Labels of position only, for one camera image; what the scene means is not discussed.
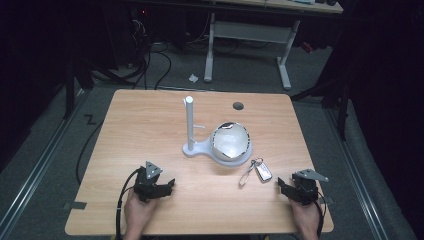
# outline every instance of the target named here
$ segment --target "wrist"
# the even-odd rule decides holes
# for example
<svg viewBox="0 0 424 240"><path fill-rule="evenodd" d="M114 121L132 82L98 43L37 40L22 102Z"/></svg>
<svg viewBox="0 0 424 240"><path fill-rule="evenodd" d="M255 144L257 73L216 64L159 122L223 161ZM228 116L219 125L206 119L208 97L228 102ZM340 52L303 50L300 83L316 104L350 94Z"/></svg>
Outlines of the wrist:
<svg viewBox="0 0 424 240"><path fill-rule="evenodd" d="M301 229L300 234L303 240L319 240L317 232L312 229Z"/></svg>
<svg viewBox="0 0 424 240"><path fill-rule="evenodd" d="M123 240L140 240L141 231L137 229L127 229L125 232Z"/></svg>

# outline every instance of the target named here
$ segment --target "gray carpet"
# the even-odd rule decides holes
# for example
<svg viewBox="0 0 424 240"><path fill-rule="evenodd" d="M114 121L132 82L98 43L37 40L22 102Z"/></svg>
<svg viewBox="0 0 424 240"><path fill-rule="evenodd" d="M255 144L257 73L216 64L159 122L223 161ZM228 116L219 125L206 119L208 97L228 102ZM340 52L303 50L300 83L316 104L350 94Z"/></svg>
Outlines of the gray carpet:
<svg viewBox="0 0 424 240"><path fill-rule="evenodd" d="M278 49L278 47L278 45L270 46L269 52L273 53L273 48ZM164 49L164 45L158 45L155 48L157 50ZM159 88L293 95L315 84L331 53L331 49L317 50L310 54L302 49L292 49L287 69L293 88L290 92L286 92L282 89L275 59L257 54L254 49L249 47L237 48L231 54L217 53L215 55L214 80L212 83L203 83L205 51L205 49L188 48L185 52L181 52L172 47L163 51L162 53L171 59L172 67L160 83ZM253 57L249 57L252 52L255 54ZM156 81L166 72L168 64L168 60L164 56L157 53L151 54L151 63L146 78L148 89L152 89ZM128 71L131 70L122 69L118 73L126 74ZM199 81L196 83L188 81L191 74L198 76ZM137 89L143 89L143 84L143 80L141 80ZM52 160L47 171L14 225L8 239L110 239L110 236L72 237L66 235L64 227L69 211L64 209L64 204L72 202L78 191L75 168L81 150L97 124L104 119L112 95L119 88L128 88L128 86L96 81L95 88L79 98L84 99L85 97L86 100L82 102L75 117L69 123L67 131L51 156ZM7 213L19 190L42 156L55 130L61 124L64 100L65 91L62 90L34 124L28 139L12 162L1 173L0 213L2 216ZM331 197L334 201L328 207L335 228L331 233L324 233L321 239L375 239L349 175L344 160L346 153L329 120L328 115L331 114L331 111L329 113L322 109L317 100L319 99L307 98L300 102L294 102L294 107L316 170L330 178L329 183L323 183L321 186L325 196ZM91 121L96 125L87 124L89 117L86 115L92 115ZM355 159L368 189L372 190L370 195L387 232L387 238L415 239L373 162L351 106L349 115L346 126L347 141L344 144L348 146ZM82 155L80 176L84 174L97 134L98 132L89 141ZM294 237L292 235L271 235L271 239L285 240L294 239Z"/></svg>

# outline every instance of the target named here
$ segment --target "white metal frame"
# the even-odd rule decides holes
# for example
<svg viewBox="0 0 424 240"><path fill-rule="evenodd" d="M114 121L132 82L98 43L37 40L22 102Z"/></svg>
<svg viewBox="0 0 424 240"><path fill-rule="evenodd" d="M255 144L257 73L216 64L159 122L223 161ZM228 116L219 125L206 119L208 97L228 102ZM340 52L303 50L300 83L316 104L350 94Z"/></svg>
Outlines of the white metal frame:
<svg viewBox="0 0 424 240"><path fill-rule="evenodd" d="M287 74L286 61L296 37L300 20L296 20L291 28L272 27L264 25L244 24L235 22L215 21L215 14L211 13L209 30L209 48L206 56L205 82L212 81L213 72L213 44L215 37L234 38L251 41L284 43L286 45L281 57L277 57L281 81L285 90L291 89Z"/></svg>

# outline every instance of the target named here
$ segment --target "desk leg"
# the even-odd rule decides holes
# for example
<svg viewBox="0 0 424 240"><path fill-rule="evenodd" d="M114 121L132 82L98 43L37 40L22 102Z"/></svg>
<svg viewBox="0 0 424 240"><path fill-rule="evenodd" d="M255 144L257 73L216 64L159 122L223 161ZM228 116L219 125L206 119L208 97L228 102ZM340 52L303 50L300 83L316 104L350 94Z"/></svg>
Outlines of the desk leg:
<svg viewBox="0 0 424 240"><path fill-rule="evenodd" d="M205 66L205 82L212 81L212 71L213 71L213 40L215 37L215 13L211 13L211 24L209 27L209 48L208 55L206 56L206 66Z"/></svg>
<svg viewBox="0 0 424 240"><path fill-rule="evenodd" d="M297 20L293 24L293 28L290 31L289 38L286 43L286 49L282 57L277 57L278 69L280 70L281 81L283 82L283 88L285 90L291 89L290 79L287 74L286 61L290 53L290 49L293 45L294 38L296 37L297 29L299 28L300 20Z"/></svg>

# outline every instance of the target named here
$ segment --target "wooden table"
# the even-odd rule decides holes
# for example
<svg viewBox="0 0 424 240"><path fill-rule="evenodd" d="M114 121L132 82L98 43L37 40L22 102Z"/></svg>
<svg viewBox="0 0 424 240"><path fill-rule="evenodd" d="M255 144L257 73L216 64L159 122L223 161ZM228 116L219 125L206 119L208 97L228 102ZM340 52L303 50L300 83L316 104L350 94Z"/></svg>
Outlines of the wooden table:
<svg viewBox="0 0 424 240"><path fill-rule="evenodd" d="M182 151L187 141L186 96L194 98L194 124L205 126L195 128L195 140L203 141L223 122L239 122L250 134L252 158L262 157L273 179L261 183L253 171L239 189L249 161L228 168L206 156L187 158ZM243 103L244 109L233 109L234 102ZM114 235L121 188L146 161L163 168L158 184L176 179L172 195L160 200L145 229L145 234L152 235L296 232L291 207L280 194L277 177L291 182L295 171L313 168L287 95L118 90L75 199L87 205L84 210L71 211L66 232ZM327 212L323 232L332 229Z"/></svg>
<svg viewBox="0 0 424 240"><path fill-rule="evenodd" d="M289 0L214 0L216 2L234 3L244 5L255 5L261 7L284 8L290 10L321 12L321 13L337 13L343 12L343 8L339 3L330 6L326 3L304 4Z"/></svg>

